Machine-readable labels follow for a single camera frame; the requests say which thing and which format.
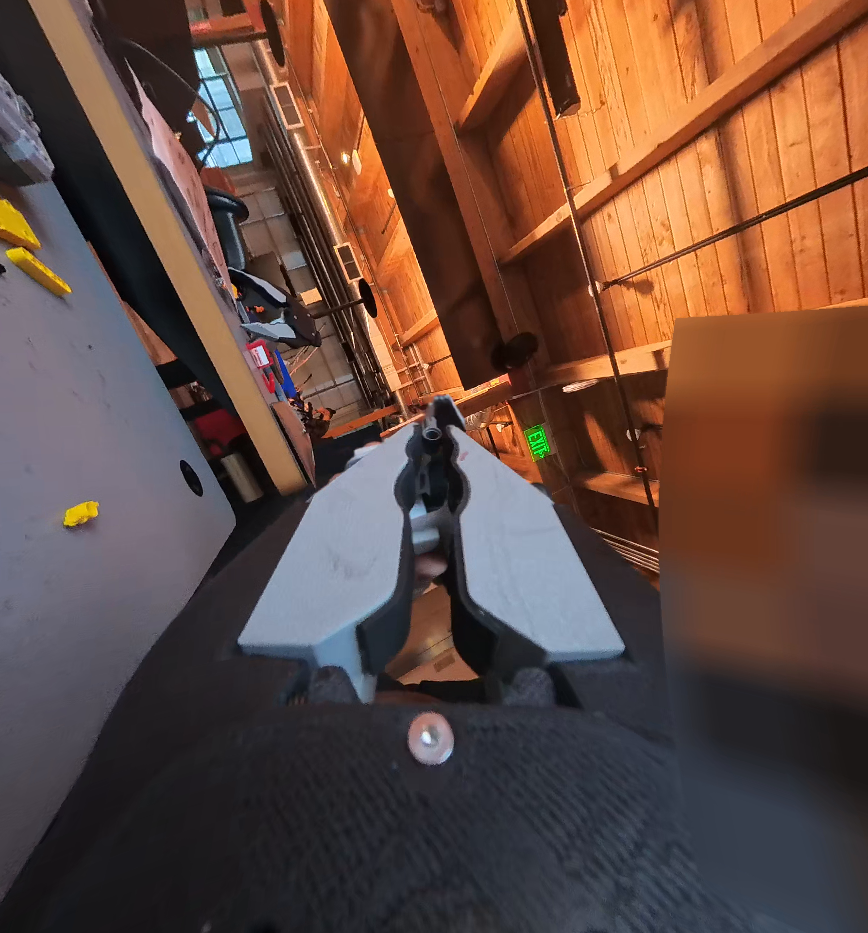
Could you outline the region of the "black toy beam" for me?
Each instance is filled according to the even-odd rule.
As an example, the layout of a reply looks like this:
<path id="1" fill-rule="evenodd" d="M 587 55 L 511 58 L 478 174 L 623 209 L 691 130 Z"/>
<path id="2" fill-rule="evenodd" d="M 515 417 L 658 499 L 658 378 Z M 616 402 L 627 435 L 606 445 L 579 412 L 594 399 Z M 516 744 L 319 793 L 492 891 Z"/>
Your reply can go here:
<path id="1" fill-rule="evenodd" d="M 450 484 L 444 435 L 436 421 L 426 419 L 421 428 L 422 460 L 417 478 L 419 500 L 428 513 L 448 504 Z"/>

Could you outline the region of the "white printed paper sheet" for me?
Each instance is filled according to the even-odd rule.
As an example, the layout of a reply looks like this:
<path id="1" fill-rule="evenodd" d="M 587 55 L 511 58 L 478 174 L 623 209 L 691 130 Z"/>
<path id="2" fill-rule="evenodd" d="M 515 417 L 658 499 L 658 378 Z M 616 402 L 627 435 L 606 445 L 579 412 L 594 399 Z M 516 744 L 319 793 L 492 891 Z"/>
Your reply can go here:
<path id="1" fill-rule="evenodd" d="M 138 108 L 148 131 L 157 172 L 218 287 L 232 295 L 228 264 L 200 175 L 158 108 L 149 100 L 133 68 L 126 67 L 136 86 Z"/>

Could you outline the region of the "black white tabletop device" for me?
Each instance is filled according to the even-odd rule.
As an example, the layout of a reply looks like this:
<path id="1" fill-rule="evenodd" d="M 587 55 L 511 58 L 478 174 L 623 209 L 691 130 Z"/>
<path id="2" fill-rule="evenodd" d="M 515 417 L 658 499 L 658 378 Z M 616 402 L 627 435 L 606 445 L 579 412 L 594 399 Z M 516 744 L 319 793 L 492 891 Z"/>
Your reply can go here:
<path id="1" fill-rule="evenodd" d="M 296 298 L 245 271 L 228 271 L 237 292 L 240 324 L 248 336 L 290 349 L 321 347 L 317 324 Z"/>

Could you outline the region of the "short yellow toy beam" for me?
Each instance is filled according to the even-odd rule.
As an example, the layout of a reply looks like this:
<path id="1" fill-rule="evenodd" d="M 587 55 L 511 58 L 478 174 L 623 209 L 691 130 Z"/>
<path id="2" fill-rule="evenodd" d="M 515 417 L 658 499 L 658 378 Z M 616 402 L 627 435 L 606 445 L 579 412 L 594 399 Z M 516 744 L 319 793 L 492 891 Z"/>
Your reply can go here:
<path id="1" fill-rule="evenodd" d="M 65 298 L 73 293 L 71 286 L 48 268 L 28 249 L 14 246 L 6 251 L 6 257 L 20 271 L 45 288 L 52 295 Z"/>

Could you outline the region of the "black hanging speaker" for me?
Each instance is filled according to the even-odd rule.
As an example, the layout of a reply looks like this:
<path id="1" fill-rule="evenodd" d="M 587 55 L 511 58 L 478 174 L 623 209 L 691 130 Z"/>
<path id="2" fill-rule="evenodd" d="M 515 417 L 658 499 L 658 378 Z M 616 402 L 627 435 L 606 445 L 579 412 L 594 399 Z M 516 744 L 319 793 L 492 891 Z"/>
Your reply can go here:
<path id="1" fill-rule="evenodd" d="M 567 2 L 527 1 L 526 4 L 555 117 L 566 118 L 577 113 L 581 103 L 562 28 Z"/>

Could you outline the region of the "grey toy battery box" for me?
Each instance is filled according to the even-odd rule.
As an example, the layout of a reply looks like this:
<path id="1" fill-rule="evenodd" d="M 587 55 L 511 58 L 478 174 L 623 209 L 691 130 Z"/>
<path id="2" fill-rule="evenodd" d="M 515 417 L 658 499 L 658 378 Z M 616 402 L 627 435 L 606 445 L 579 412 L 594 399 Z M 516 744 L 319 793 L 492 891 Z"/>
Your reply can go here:
<path id="1" fill-rule="evenodd" d="M 20 188 L 47 183 L 53 174 L 33 111 L 0 73 L 0 181 Z"/>

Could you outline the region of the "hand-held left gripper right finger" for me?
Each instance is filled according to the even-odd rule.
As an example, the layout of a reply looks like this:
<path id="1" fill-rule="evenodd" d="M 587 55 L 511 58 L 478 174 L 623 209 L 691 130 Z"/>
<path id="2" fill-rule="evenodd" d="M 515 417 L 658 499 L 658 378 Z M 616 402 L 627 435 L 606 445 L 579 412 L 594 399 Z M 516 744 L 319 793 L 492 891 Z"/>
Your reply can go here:
<path id="1" fill-rule="evenodd" d="M 445 586 L 476 674 L 620 658 L 615 627 L 552 499 L 459 428 L 444 431 Z"/>

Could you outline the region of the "paned window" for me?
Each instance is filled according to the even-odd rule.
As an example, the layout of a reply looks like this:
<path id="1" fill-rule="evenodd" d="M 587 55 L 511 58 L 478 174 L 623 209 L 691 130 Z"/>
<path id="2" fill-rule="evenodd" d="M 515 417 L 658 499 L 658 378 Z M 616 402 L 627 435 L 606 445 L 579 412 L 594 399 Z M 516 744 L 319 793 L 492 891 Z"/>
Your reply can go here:
<path id="1" fill-rule="evenodd" d="M 229 169 L 252 164 L 239 90 L 223 53 L 218 48 L 206 48 L 194 50 L 193 55 L 200 78 L 203 118 L 212 127 L 208 129 L 202 118 L 192 119 L 202 139 L 196 152 L 200 166 Z"/>

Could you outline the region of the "metal ventilation duct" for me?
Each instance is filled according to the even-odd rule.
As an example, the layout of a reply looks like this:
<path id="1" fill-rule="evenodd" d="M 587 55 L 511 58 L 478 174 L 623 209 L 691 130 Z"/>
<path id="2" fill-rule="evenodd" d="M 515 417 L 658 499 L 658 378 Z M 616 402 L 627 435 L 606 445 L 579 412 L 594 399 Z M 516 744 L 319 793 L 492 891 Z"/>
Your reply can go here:
<path id="1" fill-rule="evenodd" d="M 329 320 L 341 346 L 349 353 L 350 368 L 370 409 L 394 407 L 402 419 L 408 408 L 391 353 L 376 319 L 370 314 L 371 286 L 364 277 L 353 246 L 333 211 L 318 170 L 313 126 L 305 120 L 288 69 L 277 64 L 264 39 L 251 45 L 265 98 L 260 135 L 280 180 L 283 204 L 296 231 L 314 286 L 321 300 L 309 307 L 317 321 Z"/>

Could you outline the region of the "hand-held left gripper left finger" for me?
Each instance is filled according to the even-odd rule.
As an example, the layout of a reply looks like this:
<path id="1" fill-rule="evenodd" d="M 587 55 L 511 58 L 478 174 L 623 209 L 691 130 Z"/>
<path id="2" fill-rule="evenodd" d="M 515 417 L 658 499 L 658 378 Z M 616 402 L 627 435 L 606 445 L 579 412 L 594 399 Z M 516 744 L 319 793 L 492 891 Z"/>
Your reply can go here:
<path id="1" fill-rule="evenodd" d="M 399 429 L 283 520 L 288 538 L 237 639 L 244 655 L 338 668 L 371 703 L 404 646 L 420 426 Z"/>

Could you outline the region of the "yellow edged table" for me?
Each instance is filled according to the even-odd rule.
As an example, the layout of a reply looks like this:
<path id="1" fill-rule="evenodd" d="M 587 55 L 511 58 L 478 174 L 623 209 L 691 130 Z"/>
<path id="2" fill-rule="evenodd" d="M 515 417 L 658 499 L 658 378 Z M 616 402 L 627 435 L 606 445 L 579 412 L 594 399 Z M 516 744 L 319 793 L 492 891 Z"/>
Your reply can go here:
<path id="1" fill-rule="evenodd" d="M 288 440 L 278 400 L 241 341 L 235 308 L 159 174 L 148 127 L 83 3 L 29 5 L 272 482 L 284 496 L 311 490 L 312 469 Z"/>

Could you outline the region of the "grey desk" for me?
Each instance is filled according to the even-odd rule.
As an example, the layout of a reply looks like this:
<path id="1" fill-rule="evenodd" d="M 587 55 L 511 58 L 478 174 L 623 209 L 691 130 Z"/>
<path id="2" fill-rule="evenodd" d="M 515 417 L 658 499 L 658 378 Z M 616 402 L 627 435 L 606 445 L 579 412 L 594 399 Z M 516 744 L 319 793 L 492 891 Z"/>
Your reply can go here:
<path id="1" fill-rule="evenodd" d="M 55 184 L 0 193 L 73 290 L 0 241 L 1 901 L 235 517 Z M 99 516 L 64 528 L 88 500 Z"/>

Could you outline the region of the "gold metal cylinder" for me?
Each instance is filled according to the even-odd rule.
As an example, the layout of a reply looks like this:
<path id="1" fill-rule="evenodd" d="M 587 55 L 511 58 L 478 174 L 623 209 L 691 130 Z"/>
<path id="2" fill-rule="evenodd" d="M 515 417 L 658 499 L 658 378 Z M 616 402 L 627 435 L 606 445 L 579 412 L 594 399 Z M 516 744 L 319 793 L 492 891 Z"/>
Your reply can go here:
<path id="1" fill-rule="evenodd" d="M 252 504 L 263 498 L 263 490 L 241 452 L 235 451 L 221 456 L 219 463 L 235 496 L 242 504 Z"/>

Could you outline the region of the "black round bucket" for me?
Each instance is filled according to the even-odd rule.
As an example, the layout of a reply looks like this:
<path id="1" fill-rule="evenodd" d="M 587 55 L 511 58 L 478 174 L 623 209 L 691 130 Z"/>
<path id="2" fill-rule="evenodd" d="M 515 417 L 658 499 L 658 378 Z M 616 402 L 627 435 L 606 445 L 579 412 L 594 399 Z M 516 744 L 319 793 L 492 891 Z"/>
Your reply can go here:
<path id="1" fill-rule="evenodd" d="M 204 192 L 227 267 L 245 272 L 247 254 L 241 237 L 241 224 L 249 219 L 245 202 L 231 193 L 207 185 L 204 186 Z"/>

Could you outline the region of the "red plastic bin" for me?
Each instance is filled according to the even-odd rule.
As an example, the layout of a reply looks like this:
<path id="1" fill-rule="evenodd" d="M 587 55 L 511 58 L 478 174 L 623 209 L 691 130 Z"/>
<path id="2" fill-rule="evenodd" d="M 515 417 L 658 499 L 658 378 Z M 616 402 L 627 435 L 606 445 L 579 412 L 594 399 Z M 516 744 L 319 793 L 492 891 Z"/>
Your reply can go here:
<path id="1" fill-rule="evenodd" d="M 230 455 L 238 441 L 247 437 L 242 421 L 223 409 L 201 415 L 192 424 L 210 456 L 216 459 Z"/>

